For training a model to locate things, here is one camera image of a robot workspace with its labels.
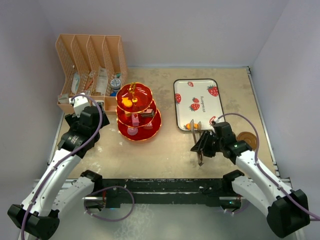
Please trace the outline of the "metal serving tongs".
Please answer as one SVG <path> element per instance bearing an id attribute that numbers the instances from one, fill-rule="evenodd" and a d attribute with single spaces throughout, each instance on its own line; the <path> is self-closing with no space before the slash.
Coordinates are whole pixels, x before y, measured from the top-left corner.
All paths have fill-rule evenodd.
<path id="1" fill-rule="evenodd" d="M 192 129 L 190 130 L 191 133 L 192 133 L 192 137 L 193 137 L 193 141 L 194 141 L 194 144 L 196 144 L 196 142 L 200 139 L 201 135 L 202 135 L 202 130 L 195 130 L 195 129 Z M 197 163 L 198 163 L 198 156 L 202 156 L 203 158 L 203 155 L 202 154 L 197 154 Z"/>

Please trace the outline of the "orange fish pastry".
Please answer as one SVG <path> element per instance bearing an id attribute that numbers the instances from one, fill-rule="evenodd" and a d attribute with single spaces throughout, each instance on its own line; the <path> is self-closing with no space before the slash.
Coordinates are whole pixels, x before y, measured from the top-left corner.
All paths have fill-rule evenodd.
<path id="1" fill-rule="evenodd" d="M 132 100 L 130 100 L 128 97 L 123 97 L 121 103 L 125 108 L 131 108 L 133 106 Z"/>
<path id="2" fill-rule="evenodd" d="M 202 123 L 199 121 L 198 123 L 187 123 L 184 128 L 186 130 L 197 130 L 200 131 L 202 130 Z"/>

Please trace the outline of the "white strawberry enamel tray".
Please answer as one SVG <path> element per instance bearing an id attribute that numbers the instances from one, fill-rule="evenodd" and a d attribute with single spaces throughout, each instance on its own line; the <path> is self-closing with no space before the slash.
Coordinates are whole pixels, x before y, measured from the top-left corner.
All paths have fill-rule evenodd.
<path id="1" fill-rule="evenodd" d="M 176 123 L 190 131 L 190 122 L 211 130 L 212 121 L 224 114 L 218 83 L 212 78 L 177 79 L 173 83 Z"/>

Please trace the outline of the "brown round coaster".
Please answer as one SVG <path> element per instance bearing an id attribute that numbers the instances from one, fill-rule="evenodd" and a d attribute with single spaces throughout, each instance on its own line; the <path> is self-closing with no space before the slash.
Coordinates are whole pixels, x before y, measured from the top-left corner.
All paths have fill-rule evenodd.
<path id="1" fill-rule="evenodd" d="M 257 137 L 248 131 L 240 132 L 237 135 L 238 141 L 245 141 L 253 150 L 257 149 Z"/>

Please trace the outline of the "pink striped cake slice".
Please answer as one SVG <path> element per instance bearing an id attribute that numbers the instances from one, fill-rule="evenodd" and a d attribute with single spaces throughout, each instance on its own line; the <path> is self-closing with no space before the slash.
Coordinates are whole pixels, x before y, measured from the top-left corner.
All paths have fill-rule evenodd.
<path id="1" fill-rule="evenodd" d="M 131 115 L 131 120 L 132 120 L 132 125 L 133 126 L 138 126 L 140 121 L 139 121 L 139 114 L 138 113 L 133 113 Z"/>

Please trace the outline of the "red three-tier cake stand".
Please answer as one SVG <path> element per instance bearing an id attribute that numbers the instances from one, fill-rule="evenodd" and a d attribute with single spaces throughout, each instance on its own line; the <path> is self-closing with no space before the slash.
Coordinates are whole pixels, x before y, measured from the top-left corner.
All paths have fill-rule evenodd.
<path id="1" fill-rule="evenodd" d="M 126 108 L 122 104 L 122 98 L 129 98 L 132 100 L 132 107 Z M 115 97 L 116 99 L 116 116 L 118 131 L 122 136 L 130 141 L 146 141 L 154 137 L 162 126 L 162 119 L 160 110 L 157 108 L 151 89 L 140 83 L 133 82 L 124 85 Z M 153 117 L 141 117 L 140 112 L 146 109 L 153 109 L 155 114 Z M 138 114 L 139 125 L 133 126 L 132 117 L 126 117 L 125 112 Z M 148 123 L 152 123 L 152 129 L 144 129 Z M 128 127 L 138 128 L 136 135 L 129 135 L 127 133 Z"/>

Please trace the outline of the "pink heart cake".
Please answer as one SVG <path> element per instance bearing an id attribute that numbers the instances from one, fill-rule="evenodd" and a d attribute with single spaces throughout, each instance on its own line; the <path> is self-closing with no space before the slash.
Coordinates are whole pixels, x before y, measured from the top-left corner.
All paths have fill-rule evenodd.
<path id="1" fill-rule="evenodd" d="M 153 128 L 153 124 L 149 122 L 148 124 L 144 125 L 143 128 L 146 130 L 151 130 Z"/>

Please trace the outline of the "chocolate cake slice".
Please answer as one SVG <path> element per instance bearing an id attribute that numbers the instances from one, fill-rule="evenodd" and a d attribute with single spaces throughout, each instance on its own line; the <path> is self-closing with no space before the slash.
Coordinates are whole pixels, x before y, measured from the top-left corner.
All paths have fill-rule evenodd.
<path id="1" fill-rule="evenodd" d="M 142 118 L 152 118 L 155 115 L 155 111 L 152 108 L 148 108 L 139 113 Z"/>

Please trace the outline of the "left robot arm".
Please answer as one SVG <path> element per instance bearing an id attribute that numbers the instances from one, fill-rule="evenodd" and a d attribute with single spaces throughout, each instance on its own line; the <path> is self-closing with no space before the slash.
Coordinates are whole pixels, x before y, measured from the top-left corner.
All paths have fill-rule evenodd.
<path id="1" fill-rule="evenodd" d="M 86 106 L 79 116 L 65 117 L 69 130 L 58 143 L 54 157 L 35 188 L 21 204 L 13 204 L 8 216 L 20 228 L 21 240 L 48 240 L 58 229 L 62 215 L 75 197 L 103 191 L 101 175 L 91 171 L 81 175 L 75 186 L 60 190 L 72 170 L 99 140 L 99 130 L 110 122 L 101 104 Z"/>

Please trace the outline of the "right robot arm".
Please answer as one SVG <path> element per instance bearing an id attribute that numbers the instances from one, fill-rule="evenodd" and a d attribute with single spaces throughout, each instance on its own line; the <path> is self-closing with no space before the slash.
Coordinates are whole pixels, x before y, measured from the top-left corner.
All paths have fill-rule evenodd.
<path id="1" fill-rule="evenodd" d="M 191 125 L 194 136 L 192 152 L 198 155 L 198 164 L 203 157 L 213 158 L 222 153 L 238 167 L 223 176 L 222 190 L 228 196 L 238 194 L 247 199 L 266 217 L 270 229 L 279 238 L 284 238 L 310 224 L 306 211 L 308 198 L 302 190 L 293 190 L 274 175 L 255 155 L 244 140 L 238 140 L 227 122 L 213 124 L 213 130 L 201 130 Z"/>

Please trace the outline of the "small carton box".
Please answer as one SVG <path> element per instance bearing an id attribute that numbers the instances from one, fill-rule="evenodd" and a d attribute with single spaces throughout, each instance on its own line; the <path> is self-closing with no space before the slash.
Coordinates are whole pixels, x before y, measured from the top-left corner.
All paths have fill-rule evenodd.
<path id="1" fill-rule="evenodd" d="M 58 96 L 58 103 L 61 105 L 68 105 L 70 104 L 70 96 L 68 93 L 60 94 Z"/>

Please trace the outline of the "white blue tube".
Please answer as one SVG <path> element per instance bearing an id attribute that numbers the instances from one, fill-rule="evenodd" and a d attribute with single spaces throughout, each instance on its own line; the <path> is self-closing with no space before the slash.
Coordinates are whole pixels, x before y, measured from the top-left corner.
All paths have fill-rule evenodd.
<path id="1" fill-rule="evenodd" d="M 78 72 L 75 72 L 72 78 L 72 84 L 71 84 L 71 92 L 75 95 L 78 91 L 80 84 L 80 75 Z"/>

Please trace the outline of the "peach desk file organizer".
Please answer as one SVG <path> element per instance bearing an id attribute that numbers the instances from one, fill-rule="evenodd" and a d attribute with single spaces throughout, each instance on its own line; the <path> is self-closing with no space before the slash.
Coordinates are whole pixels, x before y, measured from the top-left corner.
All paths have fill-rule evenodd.
<path id="1" fill-rule="evenodd" d="M 116 77 L 122 85 L 128 79 L 128 68 L 123 41 L 119 35 L 60 34 L 55 47 L 65 74 L 61 94 L 72 93 L 75 72 L 80 76 L 76 94 L 86 93 L 102 101 L 106 113 L 116 113 L 117 102 L 110 81 Z"/>

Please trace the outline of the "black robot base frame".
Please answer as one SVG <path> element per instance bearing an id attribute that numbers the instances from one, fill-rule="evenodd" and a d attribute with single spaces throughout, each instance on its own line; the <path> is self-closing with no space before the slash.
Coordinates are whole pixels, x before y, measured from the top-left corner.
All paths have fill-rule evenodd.
<path id="1" fill-rule="evenodd" d="M 107 209 L 122 204 L 205 205 L 239 210 L 246 205 L 243 196 L 231 189 L 230 175 L 223 178 L 121 179 L 103 178 L 86 170 L 80 175 L 94 182 L 97 200 L 104 200 Z"/>

